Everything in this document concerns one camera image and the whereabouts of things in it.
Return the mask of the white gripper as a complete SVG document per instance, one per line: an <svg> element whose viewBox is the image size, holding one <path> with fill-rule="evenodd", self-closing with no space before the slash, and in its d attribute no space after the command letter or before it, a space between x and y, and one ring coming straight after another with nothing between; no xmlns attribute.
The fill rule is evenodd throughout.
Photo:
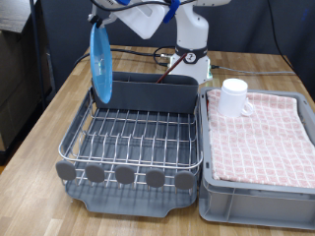
<svg viewBox="0 0 315 236"><path fill-rule="evenodd" d="M168 12L168 6L163 5L162 0L112 0L114 8L126 7L114 13L125 25L142 39L149 39L158 29L164 16ZM89 14L88 21L96 23L99 28L102 18Z"/></svg>

